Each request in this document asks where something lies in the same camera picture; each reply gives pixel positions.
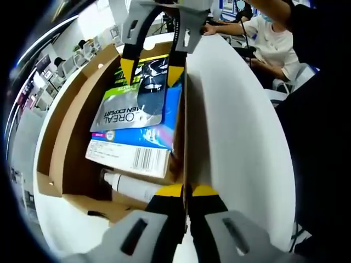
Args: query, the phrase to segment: computer monitor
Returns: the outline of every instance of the computer monitor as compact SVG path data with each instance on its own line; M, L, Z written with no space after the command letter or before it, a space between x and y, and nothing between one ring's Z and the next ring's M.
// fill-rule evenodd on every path
M43 71L50 65L51 60L49 55L45 55L39 62L35 65L39 74L43 73Z
M73 56L62 63L62 69L66 78L78 69L73 60Z

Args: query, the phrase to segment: barcode label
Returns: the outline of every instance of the barcode label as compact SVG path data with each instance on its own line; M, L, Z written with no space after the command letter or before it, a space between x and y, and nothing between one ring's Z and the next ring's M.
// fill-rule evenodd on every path
M159 149L137 148L135 151L133 168L143 171L158 170L160 154Z
M91 140L86 159L123 171L156 178L165 177L169 151Z

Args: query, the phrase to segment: white bottle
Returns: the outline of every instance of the white bottle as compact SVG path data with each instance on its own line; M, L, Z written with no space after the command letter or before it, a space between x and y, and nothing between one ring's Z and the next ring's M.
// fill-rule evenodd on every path
M112 189L118 193L144 203L149 203L155 193L162 188L161 185L152 184L150 182L145 182L143 180L114 173L105 173L104 180L108 182L112 186Z

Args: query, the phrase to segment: face mask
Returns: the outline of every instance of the face mask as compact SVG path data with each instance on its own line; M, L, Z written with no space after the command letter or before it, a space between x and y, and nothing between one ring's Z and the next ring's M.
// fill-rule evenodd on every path
M266 16L265 14L261 13L261 16L263 17L263 19L265 21L267 21L268 23L273 23L273 19L269 18L268 16Z

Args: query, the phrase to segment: office desk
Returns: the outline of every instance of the office desk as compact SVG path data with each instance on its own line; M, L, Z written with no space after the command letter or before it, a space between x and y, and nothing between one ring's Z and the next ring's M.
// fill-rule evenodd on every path
M172 39L169 33L146 42L152 46L155 41ZM249 67L219 35L203 37L187 63L188 176L212 184L229 209L242 211L268 230L275 246L287 250L295 216L295 184L274 108ZM43 131L74 75L55 98ZM36 183L34 196L44 237L57 255L84 253L100 243L107 220L86 216L64 199L38 193ZM192 243L184 246L186 252L177 254L175 261L194 262Z

